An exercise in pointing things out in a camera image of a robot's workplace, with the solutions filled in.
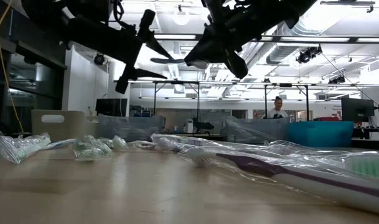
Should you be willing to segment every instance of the table surface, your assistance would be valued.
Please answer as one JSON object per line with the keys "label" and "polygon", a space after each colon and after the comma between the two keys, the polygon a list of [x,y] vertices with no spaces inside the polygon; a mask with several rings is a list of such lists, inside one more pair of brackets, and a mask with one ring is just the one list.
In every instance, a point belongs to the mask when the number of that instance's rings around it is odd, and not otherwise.
{"label": "table surface", "polygon": [[0,159],[0,223],[379,223],[379,216],[171,153],[77,162],[67,149]]}

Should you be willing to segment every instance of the wooden table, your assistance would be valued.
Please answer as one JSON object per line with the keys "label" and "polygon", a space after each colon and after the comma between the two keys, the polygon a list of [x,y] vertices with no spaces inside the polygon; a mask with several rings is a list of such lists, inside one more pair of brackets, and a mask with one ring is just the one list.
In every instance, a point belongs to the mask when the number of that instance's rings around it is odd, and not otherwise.
{"label": "wooden table", "polygon": [[65,149],[21,165],[0,159],[0,224],[379,223],[379,216],[171,153],[122,152],[77,162]]}

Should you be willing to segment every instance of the blue box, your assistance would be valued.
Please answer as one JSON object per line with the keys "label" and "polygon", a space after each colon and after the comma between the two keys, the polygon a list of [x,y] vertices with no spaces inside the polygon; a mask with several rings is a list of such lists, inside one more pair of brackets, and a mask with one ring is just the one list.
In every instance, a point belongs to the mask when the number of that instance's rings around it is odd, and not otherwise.
{"label": "blue box", "polygon": [[308,147],[350,147],[353,122],[308,121],[291,123],[288,141]]}

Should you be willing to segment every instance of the person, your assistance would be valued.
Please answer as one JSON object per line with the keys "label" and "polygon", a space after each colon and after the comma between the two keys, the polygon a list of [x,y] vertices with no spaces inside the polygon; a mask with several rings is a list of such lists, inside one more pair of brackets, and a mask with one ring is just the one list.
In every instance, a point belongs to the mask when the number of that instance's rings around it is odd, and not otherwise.
{"label": "person", "polygon": [[278,119],[278,118],[287,118],[288,114],[282,110],[283,101],[280,97],[275,98],[275,107],[267,111],[266,118],[267,119]]}

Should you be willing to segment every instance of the red object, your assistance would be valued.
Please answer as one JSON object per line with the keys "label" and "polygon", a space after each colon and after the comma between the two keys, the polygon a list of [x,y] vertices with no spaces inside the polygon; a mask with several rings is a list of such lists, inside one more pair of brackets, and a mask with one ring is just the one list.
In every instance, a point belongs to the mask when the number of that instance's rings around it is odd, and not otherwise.
{"label": "red object", "polygon": [[334,117],[321,117],[321,118],[316,118],[314,121],[339,121],[339,118],[334,118]]}

